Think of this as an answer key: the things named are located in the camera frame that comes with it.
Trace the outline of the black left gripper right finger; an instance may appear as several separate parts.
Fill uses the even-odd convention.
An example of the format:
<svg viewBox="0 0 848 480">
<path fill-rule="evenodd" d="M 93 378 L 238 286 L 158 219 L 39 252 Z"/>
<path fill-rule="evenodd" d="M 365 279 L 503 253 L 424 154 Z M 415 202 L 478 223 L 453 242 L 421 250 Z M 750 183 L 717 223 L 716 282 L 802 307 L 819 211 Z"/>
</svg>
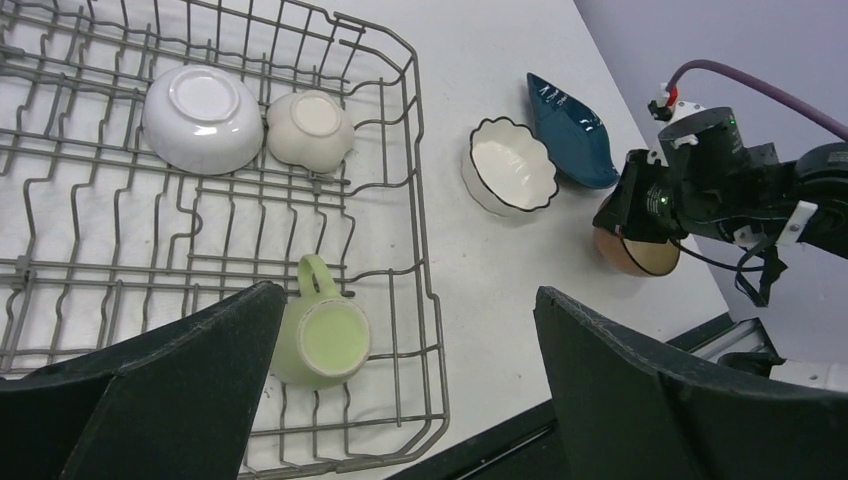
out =
<svg viewBox="0 0 848 480">
<path fill-rule="evenodd" d="M 718 365 L 542 286 L 534 319 L 574 479 L 843 479 L 847 397 Z"/>
</svg>

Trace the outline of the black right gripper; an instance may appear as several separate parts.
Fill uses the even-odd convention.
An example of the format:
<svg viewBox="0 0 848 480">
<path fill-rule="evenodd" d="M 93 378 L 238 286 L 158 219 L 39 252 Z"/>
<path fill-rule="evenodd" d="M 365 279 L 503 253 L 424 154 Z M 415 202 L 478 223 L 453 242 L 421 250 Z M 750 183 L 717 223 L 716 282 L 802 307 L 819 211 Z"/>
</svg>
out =
<svg viewBox="0 0 848 480">
<path fill-rule="evenodd" d="M 780 165 L 773 144 L 745 146 L 729 107 L 701 109 L 667 125 L 657 144 L 629 152 L 594 227 L 648 243 L 689 235 L 734 243 L 744 228 L 779 233 L 795 209 L 791 171 Z"/>
</svg>

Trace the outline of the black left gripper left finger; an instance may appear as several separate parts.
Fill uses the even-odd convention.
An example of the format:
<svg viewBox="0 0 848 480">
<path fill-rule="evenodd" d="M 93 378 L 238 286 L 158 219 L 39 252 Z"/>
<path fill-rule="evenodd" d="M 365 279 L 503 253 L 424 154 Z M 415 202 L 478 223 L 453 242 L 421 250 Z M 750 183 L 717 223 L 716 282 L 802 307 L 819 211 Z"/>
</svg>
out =
<svg viewBox="0 0 848 480">
<path fill-rule="evenodd" d="M 287 296 L 272 282 L 1 383 L 5 479 L 234 479 Z"/>
</svg>

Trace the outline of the tan brown bowl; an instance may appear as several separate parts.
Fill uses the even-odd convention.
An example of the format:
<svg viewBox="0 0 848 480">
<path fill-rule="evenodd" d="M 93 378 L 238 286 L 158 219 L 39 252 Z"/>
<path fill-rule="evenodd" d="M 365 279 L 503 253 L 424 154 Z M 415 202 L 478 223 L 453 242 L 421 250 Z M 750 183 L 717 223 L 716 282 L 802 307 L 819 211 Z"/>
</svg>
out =
<svg viewBox="0 0 848 480">
<path fill-rule="evenodd" d="M 672 244 L 621 239 L 595 227 L 593 244 L 605 261 L 620 272 L 634 277 L 663 277 L 677 267 L 681 251 Z"/>
</svg>

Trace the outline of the green mug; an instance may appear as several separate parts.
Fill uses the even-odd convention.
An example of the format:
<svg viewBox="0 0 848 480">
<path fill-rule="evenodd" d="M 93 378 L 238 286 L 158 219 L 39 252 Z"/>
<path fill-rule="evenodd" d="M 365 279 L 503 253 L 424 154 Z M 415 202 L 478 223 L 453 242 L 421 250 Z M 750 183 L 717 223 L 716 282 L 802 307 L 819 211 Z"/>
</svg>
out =
<svg viewBox="0 0 848 480">
<path fill-rule="evenodd" d="M 317 254 L 300 258 L 297 283 L 299 296 L 284 308 L 269 372 L 285 384 L 309 390 L 339 386 L 370 355 L 368 318 L 342 296 Z"/>
</svg>

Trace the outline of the plain white bowl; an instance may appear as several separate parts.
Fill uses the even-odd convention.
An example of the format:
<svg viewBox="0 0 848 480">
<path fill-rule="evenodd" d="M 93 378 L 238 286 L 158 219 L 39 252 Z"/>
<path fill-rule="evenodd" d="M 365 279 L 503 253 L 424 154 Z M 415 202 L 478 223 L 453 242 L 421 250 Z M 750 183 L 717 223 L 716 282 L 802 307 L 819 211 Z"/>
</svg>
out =
<svg viewBox="0 0 848 480">
<path fill-rule="evenodd" d="M 141 126 L 162 160 L 196 175 L 234 172 L 260 152 L 259 104 L 234 75 L 207 65 L 176 67 L 146 92 Z"/>
</svg>

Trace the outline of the small white lobed bowl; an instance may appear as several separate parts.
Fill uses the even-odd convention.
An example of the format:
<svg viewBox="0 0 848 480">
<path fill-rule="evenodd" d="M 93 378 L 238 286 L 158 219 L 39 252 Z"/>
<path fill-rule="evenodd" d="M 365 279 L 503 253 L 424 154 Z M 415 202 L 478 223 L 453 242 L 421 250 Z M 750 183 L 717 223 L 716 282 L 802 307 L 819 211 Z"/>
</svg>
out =
<svg viewBox="0 0 848 480">
<path fill-rule="evenodd" d="M 347 113 L 318 90 L 290 93 L 266 110 L 267 150 L 278 161 L 329 174 L 353 147 L 355 134 Z"/>
</svg>

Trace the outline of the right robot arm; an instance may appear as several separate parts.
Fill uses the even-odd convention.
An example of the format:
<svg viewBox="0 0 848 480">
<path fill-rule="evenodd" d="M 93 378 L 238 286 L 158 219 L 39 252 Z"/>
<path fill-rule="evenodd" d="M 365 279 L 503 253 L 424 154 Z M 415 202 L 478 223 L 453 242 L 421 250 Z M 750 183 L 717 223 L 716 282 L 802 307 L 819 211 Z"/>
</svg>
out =
<svg viewBox="0 0 848 480">
<path fill-rule="evenodd" d="M 847 145 L 782 162 L 771 143 L 744 145 L 731 108 L 700 108 L 667 124 L 653 148 L 627 153 L 592 224 L 657 244 L 695 235 L 753 246 L 788 233 L 791 242 L 844 258 Z"/>
</svg>

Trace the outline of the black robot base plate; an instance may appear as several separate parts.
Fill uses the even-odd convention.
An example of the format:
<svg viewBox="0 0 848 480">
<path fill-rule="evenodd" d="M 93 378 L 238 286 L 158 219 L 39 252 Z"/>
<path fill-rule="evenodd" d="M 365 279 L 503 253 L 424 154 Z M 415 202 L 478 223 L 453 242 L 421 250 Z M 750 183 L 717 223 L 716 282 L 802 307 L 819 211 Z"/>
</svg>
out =
<svg viewBox="0 0 848 480">
<path fill-rule="evenodd" d="M 847 395 L 770 351 L 710 361 L 579 305 L 538 304 L 550 402 L 405 479 L 843 479 Z"/>
</svg>

